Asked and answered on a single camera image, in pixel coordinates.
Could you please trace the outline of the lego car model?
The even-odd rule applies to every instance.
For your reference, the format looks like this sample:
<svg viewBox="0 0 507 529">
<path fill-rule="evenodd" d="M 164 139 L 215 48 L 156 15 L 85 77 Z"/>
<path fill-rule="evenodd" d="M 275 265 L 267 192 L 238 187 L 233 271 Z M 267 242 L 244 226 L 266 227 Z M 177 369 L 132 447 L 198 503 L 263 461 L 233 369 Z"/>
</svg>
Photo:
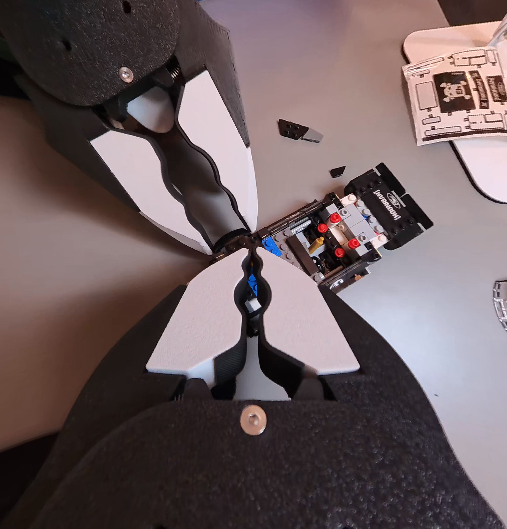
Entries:
<svg viewBox="0 0 507 529">
<path fill-rule="evenodd" d="M 433 227 L 384 163 L 254 234 L 268 252 L 339 294 L 393 251 Z"/>
</svg>

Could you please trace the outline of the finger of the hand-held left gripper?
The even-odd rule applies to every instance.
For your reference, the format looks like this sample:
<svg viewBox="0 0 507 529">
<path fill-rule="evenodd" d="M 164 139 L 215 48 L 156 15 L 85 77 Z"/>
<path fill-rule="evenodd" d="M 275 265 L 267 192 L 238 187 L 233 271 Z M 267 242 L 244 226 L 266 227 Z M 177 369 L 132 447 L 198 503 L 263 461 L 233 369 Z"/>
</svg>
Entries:
<svg viewBox="0 0 507 529">
<path fill-rule="evenodd" d="M 186 82 L 177 110 L 179 128 L 215 163 L 251 231 L 257 229 L 257 185 L 251 149 L 243 139 L 212 79 L 202 73 Z"/>
<path fill-rule="evenodd" d="M 141 215 L 190 248 L 212 253 L 189 222 L 183 204 L 167 189 L 162 162 L 149 140 L 112 130 L 112 173 Z"/>
</svg>

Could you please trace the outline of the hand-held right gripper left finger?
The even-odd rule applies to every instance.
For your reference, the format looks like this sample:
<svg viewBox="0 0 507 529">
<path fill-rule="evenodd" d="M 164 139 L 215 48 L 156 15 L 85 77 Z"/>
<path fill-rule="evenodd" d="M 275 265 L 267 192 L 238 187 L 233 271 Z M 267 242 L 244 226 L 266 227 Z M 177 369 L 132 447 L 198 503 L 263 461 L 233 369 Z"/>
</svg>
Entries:
<svg viewBox="0 0 507 529">
<path fill-rule="evenodd" d="M 209 388 L 218 379 L 216 359 L 246 344 L 244 313 L 234 294 L 245 279 L 247 249 L 225 257 L 192 279 L 145 366 L 150 373 L 199 378 Z"/>
</svg>

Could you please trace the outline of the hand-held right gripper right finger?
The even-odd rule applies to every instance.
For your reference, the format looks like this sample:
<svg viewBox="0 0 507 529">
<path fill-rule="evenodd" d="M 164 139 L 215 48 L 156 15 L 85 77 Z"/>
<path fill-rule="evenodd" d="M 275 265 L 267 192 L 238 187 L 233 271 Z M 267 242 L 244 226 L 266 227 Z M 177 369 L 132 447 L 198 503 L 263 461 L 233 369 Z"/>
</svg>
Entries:
<svg viewBox="0 0 507 529">
<path fill-rule="evenodd" d="M 316 283 L 268 251 L 256 251 L 256 259 L 263 373 L 284 389 L 297 389 L 303 378 L 358 371 L 359 362 Z"/>
</svg>

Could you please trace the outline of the lego sticker sheet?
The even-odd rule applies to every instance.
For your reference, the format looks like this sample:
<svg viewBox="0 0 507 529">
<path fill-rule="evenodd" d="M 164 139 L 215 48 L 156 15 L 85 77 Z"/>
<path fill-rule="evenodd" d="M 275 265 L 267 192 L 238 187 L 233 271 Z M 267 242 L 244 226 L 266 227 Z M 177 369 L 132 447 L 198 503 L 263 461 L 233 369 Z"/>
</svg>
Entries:
<svg viewBox="0 0 507 529">
<path fill-rule="evenodd" d="M 507 136 L 507 87 L 495 48 L 403 67 L 417 145 L 468 136 Z"/>
</svg>

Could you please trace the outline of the black wedge lego plate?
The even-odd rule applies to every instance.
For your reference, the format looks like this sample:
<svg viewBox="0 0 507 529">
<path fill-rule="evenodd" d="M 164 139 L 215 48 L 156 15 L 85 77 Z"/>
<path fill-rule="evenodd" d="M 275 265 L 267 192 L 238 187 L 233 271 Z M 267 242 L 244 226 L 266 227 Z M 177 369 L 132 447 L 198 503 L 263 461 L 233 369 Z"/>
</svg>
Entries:
<svg viewBox="0 0 507 529">
<path fill-rule="evenodd" d="M 303 137 L 309 131 L 309 127 L 297 124 L 294 122 L 286 121 L 282 118 L 278 120 L 278 132 L 280 136 L 286 137 L 292 140 L 302 140 Z"/>
</svg>

